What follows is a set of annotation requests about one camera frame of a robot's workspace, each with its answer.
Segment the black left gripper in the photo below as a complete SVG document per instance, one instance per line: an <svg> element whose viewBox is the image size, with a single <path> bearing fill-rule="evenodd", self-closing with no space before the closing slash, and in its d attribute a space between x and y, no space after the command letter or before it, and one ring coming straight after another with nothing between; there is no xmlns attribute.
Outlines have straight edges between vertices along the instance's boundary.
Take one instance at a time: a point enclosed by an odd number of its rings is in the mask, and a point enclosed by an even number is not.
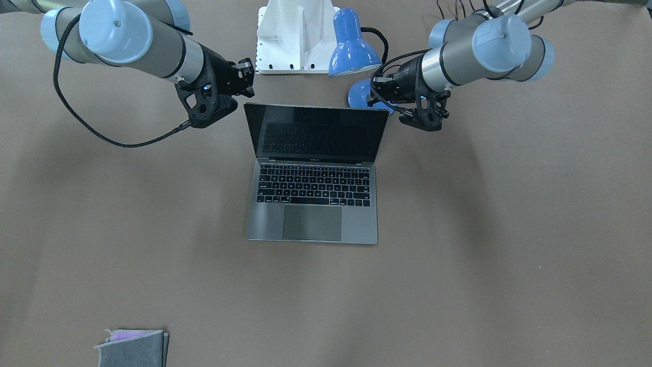
<svg viewBox="0 0 652 367"><path fill-rule="evenodd" d="M417 54L416 58L400 65L396 72L385 75L385 70L393 67L391 63L408 56L388 60L372 73L368 106L382 102L399 113L402 124L425 132L438 132L443 119L449 117L446 103L450 92L435 91L427 85L421 73L425 57Z"/></svg>

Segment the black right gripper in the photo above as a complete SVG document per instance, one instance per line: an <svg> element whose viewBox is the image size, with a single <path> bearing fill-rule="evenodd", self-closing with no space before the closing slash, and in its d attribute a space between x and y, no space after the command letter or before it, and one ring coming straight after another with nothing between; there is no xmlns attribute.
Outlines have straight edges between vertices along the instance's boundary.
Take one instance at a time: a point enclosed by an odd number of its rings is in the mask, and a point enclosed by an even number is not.
<svg viewBox="0 0 652 367"><path fill-rule="evenodd" d="M234 112L235 96L254 97L251 58L228 61L205 46L186 50L174 83L188 119L180 128L206 128Z"/></svg>

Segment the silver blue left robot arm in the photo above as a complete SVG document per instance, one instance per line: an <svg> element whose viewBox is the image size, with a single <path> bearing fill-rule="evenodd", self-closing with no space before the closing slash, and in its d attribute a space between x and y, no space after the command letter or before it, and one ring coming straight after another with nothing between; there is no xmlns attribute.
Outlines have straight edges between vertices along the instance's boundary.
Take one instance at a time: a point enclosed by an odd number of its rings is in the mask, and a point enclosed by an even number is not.
<svg viewBox="0 0 652 367"><path fill-rule="evenodd" d="M555 60L552 44L531 33L532 22L566 1L498 1L464 19L442 19L428 48L398 56L372 73L365 97L398 112L405 125L437 132L449 118L452 88L474 81L536 81Z"/></svg>

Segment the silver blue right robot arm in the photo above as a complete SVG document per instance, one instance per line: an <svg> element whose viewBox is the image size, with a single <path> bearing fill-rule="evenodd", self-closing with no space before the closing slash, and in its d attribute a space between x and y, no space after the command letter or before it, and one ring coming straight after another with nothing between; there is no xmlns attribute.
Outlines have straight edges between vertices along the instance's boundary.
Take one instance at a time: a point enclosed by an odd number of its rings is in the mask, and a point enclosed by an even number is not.
<svg viewBox="0 0 652 367"><path fill-rule="evenodd" d="M62 60L140 70L174 84L187 123L205 128L254 97L252 61L228 61L192 38L180 1L2 1L2 14L40 14L40 35Z"/></svg>

